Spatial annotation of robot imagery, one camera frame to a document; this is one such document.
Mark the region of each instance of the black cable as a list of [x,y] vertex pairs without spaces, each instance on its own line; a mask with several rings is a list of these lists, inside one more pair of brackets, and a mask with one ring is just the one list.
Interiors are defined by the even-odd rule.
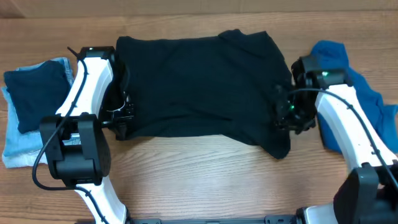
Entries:
[[47,187],[43,184],[41,184],[38,180],[37,180],[37,176],[36,176],[36,172],[37,172],[37,166],[39,165],[39,161],[42,158],[45,150],[47,149],[47,147],[49,146],[50,142],[52,141],[52,139],[55,137],[55,135],[58,134],[59,130],[63,127],[63,125],[65,124],[65,122],[67,121],[67,119],[70,117],[73,109],[76,107],[77,101],[79,99],[79,96],[81,94],[81,92],[83,91],[83,87],[86,83],[86,79],[87,79],[87,75],[88,75],[88,71],[87,71],[87,66],[86,63],[83,59],[80,58],[80,56],[74,51],[72,50],[70,47],[68,47],[68,50],[70,50],[70,52],[76,56],[76,58],[81,61],[81,64],[84,67],[84,76],[83,76],[83,80],[81,81],[81,85],[76,93],[75,99],[72,101],[70,108],[68,110],[68,112],[66,113],[65,117],[62,119],[62,121],[60,122],[60,124],[57,126],[57,128],[55,129],[55,131],[52,133],[52,135],[50,136],[49,140],[47,140],[47,142],[44,144],[43,148],[40,150],[39,154],[36,157],[36,160],[34,162],[33,168],[32,168],[32,179],[33,182],[35,183],[36,186],[40,187],[41,189],[44,190],[80,190],[82,192],[84,192],[86,194],[86,197],[89,197],[91,202],[94,205],[95,210],[98,213],[98,216],[101,218],[101,221],[105,224],[109,224],[105,217],[103,216],[103,214],[101,213],[100,208],[98,207],[98,204],[96,203],[94,197],[92,196],[92,194],[90,193],[90,191],[84,189],[83,187]]
[[392,174],[391,170],[388,168],[388,166],[387,166],[386,162],[384,161],[384,159],[381,157],[380,150],[377,149],[376,143],[374,142],[374,140],[373,140],[373,138],[371,136],[371,133],[369,132],[369,129],[366,127],[365,122],[363,121],[361,116],[358,114],[358,112],[355,110],[354,106],[351,105],[350,103],[348,103],[342,97],[340,97],[340,96],[338,96],[338,95],[336,95],[336,94],[334,94],[332,92],[329,92],[329,91],[326,91],[326,90],[317,89],[317,88],[301,88],[301,89],[290,91],[288,94],[289,95],[293,95],[293,94],[296,94],[296,93],[301,92],[301,91],[315,91],[315,92],[325,93],[327,95],[333,96],[333,97],[339,99],[341,102],[343,102],[348,107],[347,109],[350,109],[355,114],[356,118],[361,123],[361,126],[364,129],[364,131],[366,133],[366,136],[368,137],[368,139],[369,139],[369,141],[370,141],[370,143],[372,145],[374,153],[376,154],[376,156],[379,159],[379,161],[380,161],[381,165],[383,166],[383,168],[386,170],[390,183],[393,185],[393,188],[396,190],[396,193],[398,194],[398,182],[397,182],[396,178],[394,177],[394,175]]

